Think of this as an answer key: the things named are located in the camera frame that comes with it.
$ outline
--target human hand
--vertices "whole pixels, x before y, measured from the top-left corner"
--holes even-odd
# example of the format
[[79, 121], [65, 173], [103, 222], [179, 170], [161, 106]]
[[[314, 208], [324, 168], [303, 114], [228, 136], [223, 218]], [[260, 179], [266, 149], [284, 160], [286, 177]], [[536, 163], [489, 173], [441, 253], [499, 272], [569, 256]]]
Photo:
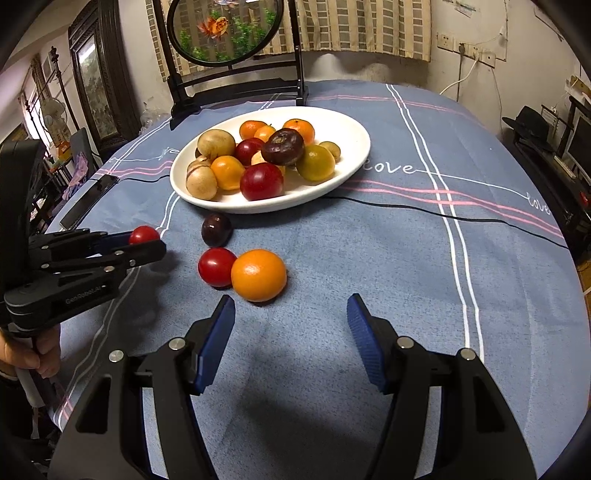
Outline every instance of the human hand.
[[60, 326], [42, 332], [35, 345], [39, 353], [0, 332], [0, 370], [12, 376], [16, 375], [14, 367], [36, 370], [43, 378], [55, 375], [61, 365]]

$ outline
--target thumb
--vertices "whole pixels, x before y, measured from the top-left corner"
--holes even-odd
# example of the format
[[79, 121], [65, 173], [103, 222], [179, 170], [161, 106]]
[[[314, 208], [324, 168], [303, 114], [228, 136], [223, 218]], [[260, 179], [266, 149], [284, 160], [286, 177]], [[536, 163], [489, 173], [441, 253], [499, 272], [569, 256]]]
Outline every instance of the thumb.
[[0, 360], [17, 368], [39, 368], [40, 359], [32, 349], [0, 334]]

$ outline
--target blue tablecloth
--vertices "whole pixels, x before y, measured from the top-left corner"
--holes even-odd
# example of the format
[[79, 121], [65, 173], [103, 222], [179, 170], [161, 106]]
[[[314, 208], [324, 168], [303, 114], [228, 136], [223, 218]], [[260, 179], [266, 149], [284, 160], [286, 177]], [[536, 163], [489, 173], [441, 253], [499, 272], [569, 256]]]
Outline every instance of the blue tablecloth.
[[[132, 270], [120, 298], [63, 324], [59, 378], [67, 401], [55, 415], [60, 427], [111, 350], [155, 350], [208, 316], [220, 298], [196, 273], [207, 212], [179, 201], [161, 178], [179, 149], [218, 122], [289, 104], [205, 110], [173, 132], [165, 122], [97, 174], [122, 180], [82, 226], [117, 232], [147, 223], [158, 227], [169, 252], [158, 264]], [[543, 198], [501, 143], [445, 97], [377, 83], [318, 82], [310, 84], [309, 105], [358, 120], [371, 136], [371, 153], [330, 194], [346, 199], [231, 216], [236, 231], [228, 248], [237, 255], [276, 252], [289, 281], [265, 307], [232, 295], [234, 331], [215, 383], [194, 402], [220, 479], [363, 477], [390, 399], [368, 382], [347, 325], [346, 300], [355, 292], [374, 315], [428, 349], [474, 348], [541, 475], [584, 416], [591, 371], [579, 280]], [[150, 402], [147, 395], [152, 461], [165, 475]], [[435, 411], [436, 393], [430, 405]], [[435, 429], [430, 420], [418, 473], [433, 462]]]

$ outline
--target beige checkered curtain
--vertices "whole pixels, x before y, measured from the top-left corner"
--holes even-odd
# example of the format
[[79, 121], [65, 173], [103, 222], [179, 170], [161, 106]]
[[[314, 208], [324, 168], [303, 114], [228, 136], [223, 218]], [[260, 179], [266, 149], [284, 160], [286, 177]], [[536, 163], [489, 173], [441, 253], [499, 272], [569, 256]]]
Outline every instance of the beige checkered curtain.
[[[160, 1], [164, 15], [170, 0], [146, 0], [154, 49], [163, 79], [168, 68], [162, 55], [152, 1]], [[431, 0], [295, 0], [304, 51], [370, 51], [424, 61], [431, 60]], [[262, 54], [293, 52], [287, 2], [279, 32]], [[196, 66], [173, 49], [179, 73], [207, 68]]]

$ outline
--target goldfish painting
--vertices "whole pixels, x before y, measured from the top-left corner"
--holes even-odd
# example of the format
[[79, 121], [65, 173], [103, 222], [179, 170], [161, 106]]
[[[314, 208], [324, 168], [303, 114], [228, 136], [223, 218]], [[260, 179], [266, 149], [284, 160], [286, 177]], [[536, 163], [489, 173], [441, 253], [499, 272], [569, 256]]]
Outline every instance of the goldfish painting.
[[208, 17], [206, 22], [202, 22], [197, 27], [202, 33], [215, 40], [224, 35], [228, 30], [228, 19], [226, 17], [220, 17], [214, 20], [212, 17]]
[[237, 0], [214, 0], [218, 5], [221, 7], [230, 7], [234, 8], [238, 6]]

